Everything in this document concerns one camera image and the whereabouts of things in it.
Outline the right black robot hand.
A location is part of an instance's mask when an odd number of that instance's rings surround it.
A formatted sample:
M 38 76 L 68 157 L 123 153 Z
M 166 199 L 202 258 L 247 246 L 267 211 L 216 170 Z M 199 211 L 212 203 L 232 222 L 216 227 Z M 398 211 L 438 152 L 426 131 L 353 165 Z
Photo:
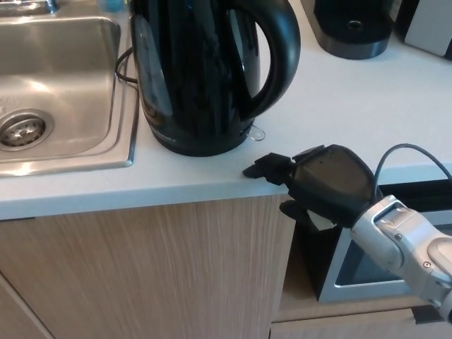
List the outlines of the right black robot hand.
M 280 204 L 280 211 L 297 222 L 311 219 L 312 212 L 333 225 L 351 228 L 371 205 L 374 174 L 341 145 L 316 146 L 294 157 L 269 153 L 242 173 L 284 184 L 291 199 Z

